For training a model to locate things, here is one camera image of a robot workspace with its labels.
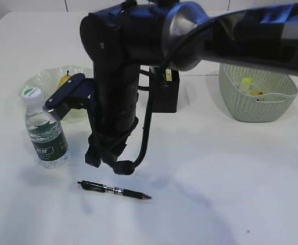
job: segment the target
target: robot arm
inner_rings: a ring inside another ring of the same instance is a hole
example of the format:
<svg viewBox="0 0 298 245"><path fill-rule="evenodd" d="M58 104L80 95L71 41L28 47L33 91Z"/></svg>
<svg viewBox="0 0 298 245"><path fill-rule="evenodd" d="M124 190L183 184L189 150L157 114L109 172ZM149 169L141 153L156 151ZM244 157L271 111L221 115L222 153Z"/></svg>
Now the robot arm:
<svg viewBox="0 0 298 245"><path fill-rule="evenodd" d="M80 25L94 78L78 74L46 102L62 119L71 108L87 109L92 134L86 162L132 174L147 147L155 92L151 84L139 157L117 161L138 123L135 116L140 65L190 70L201 60L233 63L298 75L298 4L239 11L210 18L196 3L159 0L90 13Z"/></svg>

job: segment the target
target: water bottle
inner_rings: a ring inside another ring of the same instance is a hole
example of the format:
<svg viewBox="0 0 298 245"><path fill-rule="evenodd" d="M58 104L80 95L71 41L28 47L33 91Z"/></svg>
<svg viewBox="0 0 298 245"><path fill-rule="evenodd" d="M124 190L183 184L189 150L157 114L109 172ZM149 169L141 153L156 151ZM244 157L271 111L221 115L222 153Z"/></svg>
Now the water bottle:
<svg viewBox="0 0 298 245"><path fill-rule="evenodd" d="M26 110L26 128L39 162L48 168L63 165L69 156L61 123L42 110L44 95L40 88L28 88L22 94Z"/></svg>

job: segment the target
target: pen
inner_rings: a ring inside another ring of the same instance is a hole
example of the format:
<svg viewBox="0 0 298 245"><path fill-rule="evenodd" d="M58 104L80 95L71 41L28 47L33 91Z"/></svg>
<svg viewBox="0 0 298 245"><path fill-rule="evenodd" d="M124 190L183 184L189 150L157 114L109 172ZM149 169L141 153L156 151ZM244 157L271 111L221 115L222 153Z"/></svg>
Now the pen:
<svg viewBox="0 0 298 245"><path fill-rule="evenodd" d="M125 195L126 197L131 198L137 198L137 199L143 199L143 200L149 200L152 197L149 195L146 195L141 192L133 191L133 190L127 190L117 187L110 187L103 184L98 184L90 181L78 181L78 184L81 184L82 188L84 190L93 190L97 192L109 192L116 195Z"/></svg>

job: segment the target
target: basket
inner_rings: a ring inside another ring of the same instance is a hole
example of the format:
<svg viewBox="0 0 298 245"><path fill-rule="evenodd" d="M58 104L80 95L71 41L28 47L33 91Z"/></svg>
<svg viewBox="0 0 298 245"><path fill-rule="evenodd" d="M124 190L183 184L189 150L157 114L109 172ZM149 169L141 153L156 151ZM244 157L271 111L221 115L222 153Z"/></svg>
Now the basket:
<svg viewBox="0 0 298 245"><path fill-rule="evenodd" d="M263 95L252 96L239 90L243 78L252 78L254 90ZM266 123L280 118L297 95L297 87L286 74L221 64L219 89L231 115L248 123Z"/></svg>

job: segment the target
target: pear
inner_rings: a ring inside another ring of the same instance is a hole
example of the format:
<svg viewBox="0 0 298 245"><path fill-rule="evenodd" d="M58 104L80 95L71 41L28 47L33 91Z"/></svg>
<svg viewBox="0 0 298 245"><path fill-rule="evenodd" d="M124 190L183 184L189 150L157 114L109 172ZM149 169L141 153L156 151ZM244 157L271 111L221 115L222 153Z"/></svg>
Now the pear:
<svg viewBox="0 0 298 245"><path fill-rule="evenodd" d="M62 85L70 79L71 76L68 73L69 73L69 71L67 71L67 74L61 78L61 81L59 82L57 89L62 87Z"/></svg>

